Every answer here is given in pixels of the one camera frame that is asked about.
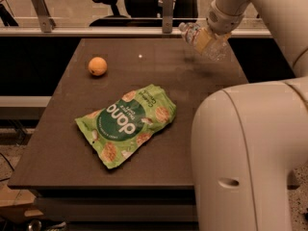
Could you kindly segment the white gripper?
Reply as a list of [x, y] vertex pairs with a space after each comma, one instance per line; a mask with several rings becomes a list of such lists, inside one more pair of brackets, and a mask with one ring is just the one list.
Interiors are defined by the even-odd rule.
[[200, 28], [194, 37], [194, 49], [202, 54], [206, 48], [213, 42], [218, 40], [218, 36], [226, 35], [236, 29], [244, 18], [243, 14], [240, 15], [228, 15], [221, 12], [213, 1], [210, 4], [209, 10], [206, 15], [208, 27], [211, 29], [209, 32], [206, 28]]

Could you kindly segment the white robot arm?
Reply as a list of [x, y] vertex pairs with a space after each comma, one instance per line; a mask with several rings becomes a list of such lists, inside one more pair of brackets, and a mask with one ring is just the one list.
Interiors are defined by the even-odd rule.
[[227, 34], [253, 5], [294, 78], [207, 97], [192, 124], [200, 231], [292, 231], [288, 178], [308, 158], [308, 0], [215, 0], [209, 28]]

